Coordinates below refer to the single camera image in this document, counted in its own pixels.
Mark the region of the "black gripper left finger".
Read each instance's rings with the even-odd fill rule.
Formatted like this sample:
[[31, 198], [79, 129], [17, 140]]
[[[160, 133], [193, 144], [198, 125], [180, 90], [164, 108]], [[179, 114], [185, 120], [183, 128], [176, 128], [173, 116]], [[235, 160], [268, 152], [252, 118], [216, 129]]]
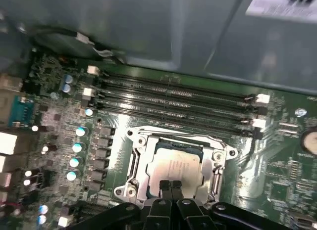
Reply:
[[121, 203], [67, 227], [68, 230], [169, 230], [171, 228], [171, 182], [159, 183], [159, 197], [148, 199], [142, 207]]

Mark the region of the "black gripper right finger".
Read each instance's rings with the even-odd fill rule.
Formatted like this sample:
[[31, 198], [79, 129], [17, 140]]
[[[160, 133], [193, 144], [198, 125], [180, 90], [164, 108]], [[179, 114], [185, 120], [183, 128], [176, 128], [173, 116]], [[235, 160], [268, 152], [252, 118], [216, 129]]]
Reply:
[[172, 182], [172, 196], [182, 219], [182, 230], [288, 230], [289, 227], [234, 205], [218, 202], [207, 210], [200, 202], [185, 198], [182, 182]]

